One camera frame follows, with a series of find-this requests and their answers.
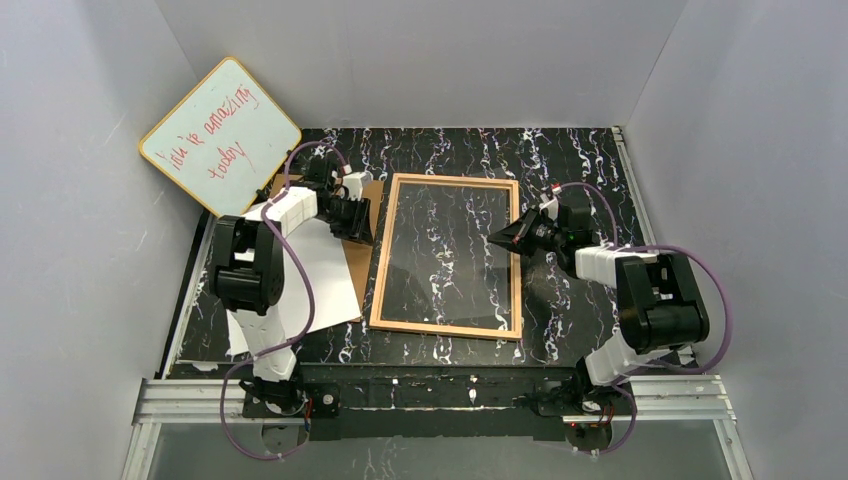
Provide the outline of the brown frame backing board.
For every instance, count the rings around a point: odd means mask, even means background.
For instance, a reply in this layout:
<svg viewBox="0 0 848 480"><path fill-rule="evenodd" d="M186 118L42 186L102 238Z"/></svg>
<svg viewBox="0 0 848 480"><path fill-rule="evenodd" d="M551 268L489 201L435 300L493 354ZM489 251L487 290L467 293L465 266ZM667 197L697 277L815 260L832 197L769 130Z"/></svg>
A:
<svg viewBox="0 0 848 480"><path fill-rule="evenodd" d="M333 236L329 225L310 219L284 238L307 273L315 297L315 317L310 332L346 322L359 322L373 247ZM309 304L302 277L289 255L284 256L284 287L278 303L288 330L300 332L308 319Z"/></svg>

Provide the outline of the printed colour photo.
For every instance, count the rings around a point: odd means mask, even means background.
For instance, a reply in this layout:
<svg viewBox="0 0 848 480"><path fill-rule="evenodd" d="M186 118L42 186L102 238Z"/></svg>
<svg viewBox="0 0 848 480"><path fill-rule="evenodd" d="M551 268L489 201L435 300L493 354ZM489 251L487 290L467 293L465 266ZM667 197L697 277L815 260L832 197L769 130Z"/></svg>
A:
<svg viewBox="0 0 848 480"><path fill-rule="evenodd" d="M267 217L281 224L281 233L305 269L315 300L311 332L329 328L361 316L342 241L327 223L306 217L303 199L292 193L274 203ZM286 340L305 327L310 312L306 286L289 254L284 255L284 287L279 302L268 317L284 329Z"/></svg>

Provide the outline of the clear frame glass sheet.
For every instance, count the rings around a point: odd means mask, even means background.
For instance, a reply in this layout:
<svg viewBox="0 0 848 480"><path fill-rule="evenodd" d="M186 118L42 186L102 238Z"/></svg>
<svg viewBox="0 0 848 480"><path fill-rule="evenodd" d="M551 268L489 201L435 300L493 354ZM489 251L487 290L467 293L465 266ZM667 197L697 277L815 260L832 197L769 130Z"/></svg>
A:
<svg viewBox="0 0 848 480"><path fill-rule="evenodd" d="M487 241L510 221L506 189L402 184L392 223L381 319L510 329L510 255Z"/></svg>

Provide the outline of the wooden picture frame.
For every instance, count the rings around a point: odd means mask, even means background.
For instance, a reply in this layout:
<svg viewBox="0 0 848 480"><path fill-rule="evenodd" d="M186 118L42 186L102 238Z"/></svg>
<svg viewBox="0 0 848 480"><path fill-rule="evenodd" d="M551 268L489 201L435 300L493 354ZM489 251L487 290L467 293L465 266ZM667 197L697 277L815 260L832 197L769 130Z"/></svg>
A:
<svg viewBox="0 0 848 480"><path fill-rule="evenodd" d="M373 329L400 331L416 334L436 334L443 336L459 336L467 338L502 339L518 341L522 337L522 300L521 300L521 261L518 255L509 253L512 272L512 326L508 330L486 330L470 327L452 327L447 325L411 324L397 321L383 320L380 317L385 274L388 262L388 252L392 240L392 223L395 218L395 209L398 199L398 191L402 184L426 184L426 185L458 185L458 186L480 186L506 189L510 193L510 218L514 221L518 218L520 209L519 184L511 179L475 178L461 176L425 175L411 173L396 173L392 177L389 198L387 200L387 211L385 225L383 228L382 241L379 249L379 260L376 267L376 280L372 307L368 324Z"/></svg>

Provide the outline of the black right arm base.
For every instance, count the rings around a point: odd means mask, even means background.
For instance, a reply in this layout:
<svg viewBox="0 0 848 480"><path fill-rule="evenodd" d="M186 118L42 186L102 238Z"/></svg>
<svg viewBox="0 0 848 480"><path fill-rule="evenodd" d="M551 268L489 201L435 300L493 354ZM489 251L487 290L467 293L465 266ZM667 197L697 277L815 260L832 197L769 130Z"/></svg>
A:
<svg viewBox="0 0 848 480"><path fill-rule="evenodd" d="M590 423L610 423L632 413L626 393L631 393L626 386L619 386L618 390L611 386L584 386L576 378L569 378L538 383L526 399L530 408L543 417L582 415Z"/></svg>

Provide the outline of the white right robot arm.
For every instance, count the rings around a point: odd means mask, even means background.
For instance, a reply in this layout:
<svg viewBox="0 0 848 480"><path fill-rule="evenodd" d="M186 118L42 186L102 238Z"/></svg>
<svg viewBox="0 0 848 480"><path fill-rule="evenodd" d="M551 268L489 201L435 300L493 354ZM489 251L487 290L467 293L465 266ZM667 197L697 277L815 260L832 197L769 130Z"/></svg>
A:
<svg viewBox="0 0 848 480"><path fill-rule="evenodd" d="M611 386L710 333L690 260L680 253L628 252L601 243L587 208L550 199L489 234L487 241L521 256L551 253L569 277L614 290L619 328L576 366L587 390Z"/></svg>

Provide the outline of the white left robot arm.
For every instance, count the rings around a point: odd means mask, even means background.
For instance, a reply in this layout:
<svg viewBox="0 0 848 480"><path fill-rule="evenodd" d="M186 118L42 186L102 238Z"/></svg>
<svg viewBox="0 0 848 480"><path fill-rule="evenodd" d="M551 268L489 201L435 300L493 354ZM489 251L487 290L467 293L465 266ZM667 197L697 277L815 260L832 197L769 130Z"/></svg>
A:
<svg viewBox="0 0 848 480"><path fill-rule="evenodd" d="M207 268L211 293L238 324L252 375L291 379L306 334L359 317L344 242L371 246L373 182L332 160L284 178L278 194L241 215L222 216Z"/></svg>

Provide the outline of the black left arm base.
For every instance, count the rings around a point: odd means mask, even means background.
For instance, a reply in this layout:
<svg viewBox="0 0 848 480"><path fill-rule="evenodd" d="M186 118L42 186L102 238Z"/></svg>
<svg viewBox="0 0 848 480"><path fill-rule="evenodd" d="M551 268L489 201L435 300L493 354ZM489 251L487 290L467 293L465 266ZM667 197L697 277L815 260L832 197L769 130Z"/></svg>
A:
<svg viewBox="0 0 848 480"><path fill-rule="evenodd" d="M245 418L335 418L340 410L340 389L335 384L301 380L269 382L240 380L245 393Z"/></svg>

